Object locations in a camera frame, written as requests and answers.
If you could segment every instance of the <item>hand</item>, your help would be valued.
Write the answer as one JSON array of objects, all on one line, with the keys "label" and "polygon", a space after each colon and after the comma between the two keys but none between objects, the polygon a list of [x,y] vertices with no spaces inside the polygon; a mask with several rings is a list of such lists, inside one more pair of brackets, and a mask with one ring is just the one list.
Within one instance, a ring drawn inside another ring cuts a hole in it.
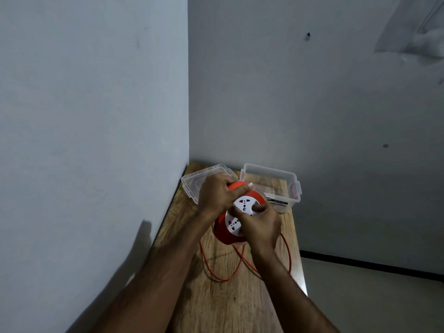
[{"label": "hand", "polygon": [[229,190],[227,184],[236,182],[232,177],[218,173],[207,176],[199,192],[197,208],[199,212],[213,222],[221,213],[230,208],[233,203],[246,192],[251,190],[252,183],[244,184]]},{"label": "hand", "polygon": [[269,203],[254,205],[252,210],[260,212],[260,214],[250,216],[238,207],[231,207],[228,212],[241,222],[241,230],[251,247],[252,253],[274,251],[277,238],[281,233],[279,214]]}]

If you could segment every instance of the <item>forearm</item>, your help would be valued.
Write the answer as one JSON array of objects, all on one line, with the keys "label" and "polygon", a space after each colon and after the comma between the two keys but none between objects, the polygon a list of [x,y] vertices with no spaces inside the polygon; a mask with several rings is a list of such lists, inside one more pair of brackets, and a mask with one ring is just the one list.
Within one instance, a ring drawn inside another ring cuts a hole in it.
[{"label": "forearm", "polygon": [[293,280],[273,250],[252,251],[284,332],[338,332]]},{"label": "forearm", "polygon": [[164,332],[203,229],[196,214],[114,300],[93,333]]}]

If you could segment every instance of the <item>person's left arm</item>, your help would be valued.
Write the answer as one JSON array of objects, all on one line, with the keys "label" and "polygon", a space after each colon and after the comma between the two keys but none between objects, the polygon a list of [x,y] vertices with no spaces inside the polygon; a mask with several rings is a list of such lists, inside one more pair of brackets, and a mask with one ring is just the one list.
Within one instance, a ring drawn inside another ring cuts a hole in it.
[{"label": "person's left arm", "polygon": [[234,180],[224,174],[207,177],[197,212],[151,257],[112,302],[91,333],[164,332],[167,329],[197,243],[212,222],[250,188],[228,190]]}]

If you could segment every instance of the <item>black baseboard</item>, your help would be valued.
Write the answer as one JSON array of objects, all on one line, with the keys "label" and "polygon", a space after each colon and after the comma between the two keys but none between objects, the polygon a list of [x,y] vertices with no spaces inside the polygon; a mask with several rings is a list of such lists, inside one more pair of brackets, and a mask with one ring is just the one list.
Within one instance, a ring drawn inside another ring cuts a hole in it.
[{"label": "black baseboard", "polygon": [[356,259],[324,255],[323,253],[316,253],[311,251],[300,250],[299,252],[301,253],[301,257],[316,259],[318,261],[356,266],[358,268],[369,268],[371,270],[390,272],[391,274],[403,274],[406,276],[431,279],[434,281],[441,281],[444,283],[444,275],[442,274],[434,274],[432,272],[412,270],[409,268],[399,268],[396,266],[358,261]]}]

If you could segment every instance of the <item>black label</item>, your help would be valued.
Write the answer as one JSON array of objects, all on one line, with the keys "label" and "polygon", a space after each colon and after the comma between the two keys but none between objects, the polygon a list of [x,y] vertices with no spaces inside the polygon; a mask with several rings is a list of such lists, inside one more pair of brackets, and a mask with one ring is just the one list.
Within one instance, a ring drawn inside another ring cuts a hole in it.
[{"label": "black label", "polygon": [[274,200],[274,199],[269,198],[269,197],[267,197],[267,200],[268,200],[270,203],[277,204],[277,205],[280,205],[280,206],[286,206],[286,205],[288,205],[288,202],[279,201],[279,200]]}]

